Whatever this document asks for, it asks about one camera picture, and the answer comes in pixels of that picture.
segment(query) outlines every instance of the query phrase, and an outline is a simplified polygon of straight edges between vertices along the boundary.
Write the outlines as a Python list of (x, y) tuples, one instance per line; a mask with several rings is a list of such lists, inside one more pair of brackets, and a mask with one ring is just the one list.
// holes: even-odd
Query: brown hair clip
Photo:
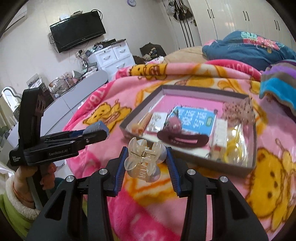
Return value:
[(166, 130), (159, 131), (157, 137), (165, 143), (189, 148), (203, 147), (209, 142), (209, 137), (207, 135), (187, 135), (182, 133), (171, 133)]

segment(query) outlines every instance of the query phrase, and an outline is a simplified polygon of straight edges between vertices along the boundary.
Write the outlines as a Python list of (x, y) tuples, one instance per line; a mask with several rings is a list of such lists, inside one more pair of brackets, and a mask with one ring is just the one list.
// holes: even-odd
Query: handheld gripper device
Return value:
[[(33, 223), (26, 241), (114, 241), (107, 197), (115, 197), (121, 190), (127, 156), (128, 149), (123, 147), (118, 158), (90, 177), (68, 176)], [(202, 176), (176, 159), (170, 147), (165, 161), (174, 191), (180, 198), (187, 197), (181, 241), (206, 240), (207, 195), (213, 206), (212, 241), (268, 241), (260, 221), (227, 177)], [(88, 198), (83, 223), (84, 194)]]
[(20, 104), (19, 144), (10, 151), (11, 166), (37, 166), (38, 171), (27, 178), (35, 207), (39, 210), (48, 201), (51, 193), (40, 185), (48, 165), (78, 155), (78, 151), (96, 142), (104, 141), (108, 128), (97, 122), (85, 130), (66, 131), (40, 137), (41, 118), (45, 110), (45, 100), (40, 88), (24, 90)]

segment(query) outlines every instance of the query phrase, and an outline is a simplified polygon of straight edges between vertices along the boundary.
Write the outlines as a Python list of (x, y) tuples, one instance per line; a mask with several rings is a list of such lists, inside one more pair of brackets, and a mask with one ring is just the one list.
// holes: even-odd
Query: white fleece cuff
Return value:
[(15, 179), (15, 176), (11, 176), (6, 181), (6, 194), (8, 196), (9, 201), (14, 206), (17, 212), (19, 212), (21, 215), (23, 215), (25, 218), (28, 218), (30, 220), (35, 220), (40, 213), (37, 209), (32, 209), (24, 206), (16, 197), (15, 193), (13, 192), (13, 181)]

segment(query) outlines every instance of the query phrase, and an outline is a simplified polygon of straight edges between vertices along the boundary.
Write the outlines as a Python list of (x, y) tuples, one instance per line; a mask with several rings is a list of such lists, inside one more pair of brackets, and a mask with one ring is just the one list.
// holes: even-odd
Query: hand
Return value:
[[(40, 185), (43, 185), (43, 190), (54, 188), (54, 173), (56, 170), (57, 167), (54, 163), (48, 166), (48, 174), (44, 175), (40, 182)], [(16, 196), (23, 205), (29, 208), (34, 208), (34, 203), (32, 202), (33, 197), (26, 178), (33, 176), (36, 171), (37, 167), (20, 166), (15, 173), (14, 187), (17, 192)]]

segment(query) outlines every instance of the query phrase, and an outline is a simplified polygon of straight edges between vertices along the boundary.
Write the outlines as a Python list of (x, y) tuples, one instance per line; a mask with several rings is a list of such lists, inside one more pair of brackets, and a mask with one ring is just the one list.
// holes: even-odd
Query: pink blanket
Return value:
[[(217, 88), (249, 94), (256, 112), (257, 164), (241, 179), (227, 175), (245, 197), (272, 239), (295, 207), (296, 124), (270, 97), (259, 99), (260, 83), (246, 73), (210, 64), (136, 65), (121, 71), (120, 77), (97, 89), (64, 128), (80, 130), (102, 120), (110, 137), (80, 151), (67, 160), (77, 178), (89, 176), (119, 156), (129, 140), (119, 124), (160, 85), (188, 85)], [(146, 183), (125, 175), (123, 188), (116, 198), (109, 198), (110, 221), (119, 240), (180, 240), (186, 198), (173, 191), (168, 169), (160, 164), (161, 177)], [(204, 176), (217, 173), (194, 167)], [(207, 240), (212, 237), (211, 201), (208, 200)]]
[(245, 64), (237, 60), (214, 59), (214, 60), (207, 61), (206, 64), (214, 64), (214, 65), (219, 65), (219, 66), (223, 66), (231, 69), (236, 69), (240, 72), (244, 72), (246, 74), (251, 75), (256, 81), (261, 80), (261, 73), (258, 70), (256, 70), (254, 67), (248, 64)]

